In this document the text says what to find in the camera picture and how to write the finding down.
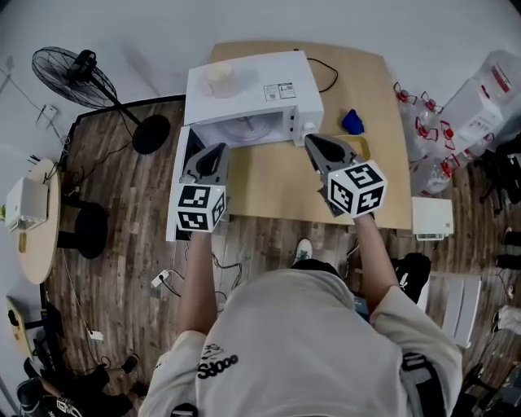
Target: shirt sleeve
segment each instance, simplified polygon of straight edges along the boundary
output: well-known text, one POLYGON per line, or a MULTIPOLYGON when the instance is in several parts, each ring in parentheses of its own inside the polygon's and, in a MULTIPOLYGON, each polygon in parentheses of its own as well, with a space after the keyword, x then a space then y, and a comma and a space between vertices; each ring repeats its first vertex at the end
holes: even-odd
POLYGON ((398 287, 387 292, 370 322, 378 333, 400 346, 404 355, 425 357, 428 366, 436 370, 445 414, 450 415, 462 386, 458 347, 398 287))
POLYGON ((195 404, 195 377, 206 335, 184 331, 157 361, 139 417, 166 417, 185 402, 195 404))

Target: warning label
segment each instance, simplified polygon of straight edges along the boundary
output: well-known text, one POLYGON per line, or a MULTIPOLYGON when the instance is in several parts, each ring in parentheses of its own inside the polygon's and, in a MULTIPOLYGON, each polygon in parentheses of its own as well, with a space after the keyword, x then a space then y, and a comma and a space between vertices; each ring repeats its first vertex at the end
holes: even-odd
POLYGON ((283 82, 282 84, 270 84, 264 86, 264 94, 266 101, 281 100, 281 99, 294 99, 295 89, 291 82, 283 82))

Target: round table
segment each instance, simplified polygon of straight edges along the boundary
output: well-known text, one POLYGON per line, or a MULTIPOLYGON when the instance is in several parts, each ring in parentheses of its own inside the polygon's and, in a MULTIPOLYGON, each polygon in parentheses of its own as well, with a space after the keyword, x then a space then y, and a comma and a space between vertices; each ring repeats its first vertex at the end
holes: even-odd
MULTIPOLYGON (((55 171, 52 160, 41 160, 33 167, 27 178, 43 182, 45 176, 55 171)), ((50 268, 55 258, 56 244, 59 232, 60 210, 60 186, 59 173, 54 173, 46 181, 49 186, 49 199, 47 200, 47 221, 33 229, 26 231, 25 252, 18 251, 18 257, 25 276, 31 283, 43 283, 50 274, 50 268)), ((16 239, 16 247, 20 238, 20 231, 13 233, 16 239)))

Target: black fan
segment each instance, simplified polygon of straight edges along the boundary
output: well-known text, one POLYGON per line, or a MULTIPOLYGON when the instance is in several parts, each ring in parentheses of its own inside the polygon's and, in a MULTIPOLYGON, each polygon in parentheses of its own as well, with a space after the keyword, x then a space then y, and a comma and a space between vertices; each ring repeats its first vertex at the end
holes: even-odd
POLYGON ((132 138, 134 149, 143 155, 157 151, 169 136, 167 118, 153 115, 139 121, 118 101, 116 89, 96 64, 96 54, 91 50, 77 55, 69 50, 47 47, 33 55, 34 73, 51 90, 87 108, 115 106, 138 126, 132 138))

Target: power strip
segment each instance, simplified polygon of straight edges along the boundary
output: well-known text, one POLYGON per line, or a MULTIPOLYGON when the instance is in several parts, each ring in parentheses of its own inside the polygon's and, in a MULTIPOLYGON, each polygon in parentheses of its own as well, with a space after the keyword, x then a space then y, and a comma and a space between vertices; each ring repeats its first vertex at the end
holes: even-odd
POLYGON ((159 287, 169 276, 170 273, 167 270, 162 270, 160 274, 152 280, 152 287, 159 287))

